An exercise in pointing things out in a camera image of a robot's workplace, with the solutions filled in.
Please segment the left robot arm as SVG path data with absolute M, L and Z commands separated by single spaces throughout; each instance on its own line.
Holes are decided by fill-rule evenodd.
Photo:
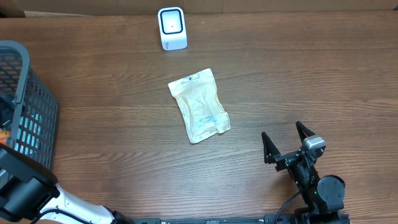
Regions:
M 132 223 L 116 210 L 88 203 L 61 188 L 41 163 L 1 144 L 1 168 L 12 177 L 1 187 L 1 218 L 37 223 Z

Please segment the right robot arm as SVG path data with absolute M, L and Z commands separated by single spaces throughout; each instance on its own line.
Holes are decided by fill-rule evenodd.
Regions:
M 275 215 L 265 215 L 265 223 L 350 223 L 344 209 L 345 182 L 337 175 L 320 177 L 315 168 L 325 151 L 325 140 L 300 121 L 295 123 L 302 145 L 282 155 L 263 132 L 264 162 L 275 164 L 276 171 L 286 170 L 298 192 L 289 198 Z

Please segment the beige plastic pouch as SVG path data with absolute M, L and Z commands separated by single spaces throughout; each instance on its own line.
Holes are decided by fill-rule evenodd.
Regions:
M 230 118 L 219 101 L 211 69 L 170 82 L 168 88 L 180 108 L 192 144 L 231 129 Z

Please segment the teal packet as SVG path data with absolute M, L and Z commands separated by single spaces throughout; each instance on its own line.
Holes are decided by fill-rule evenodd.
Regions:
M 16 145 L 14 146 L 16 151 L 30 157 L 39 155 L 39 137 L 42 134 L 41 121 L 42 116 L 39 114 L 20 118 Z

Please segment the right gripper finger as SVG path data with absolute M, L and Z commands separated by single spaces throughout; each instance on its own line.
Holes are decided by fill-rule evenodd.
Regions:
M 276 158 L 280 156 L 279 150 L 265 132 L 262 132 L 261 136 L 264 146 L 264 162 L 266 164 L 276 163 Z
M 301 143 L 304 143 L 305 139 L 313 139 L 316 136 L 313 131 L 309 130 L 300 121 L 297 121 L 295 125 L 298 131 L 298 135 L 300 136 Z

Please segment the orange snack packet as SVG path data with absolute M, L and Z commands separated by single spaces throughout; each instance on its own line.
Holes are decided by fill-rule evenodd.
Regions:
M 0 130 L 0 143 L 4 145 L 8 145 L 8 140 L 10 138 L 10 131 L 1 129 Z

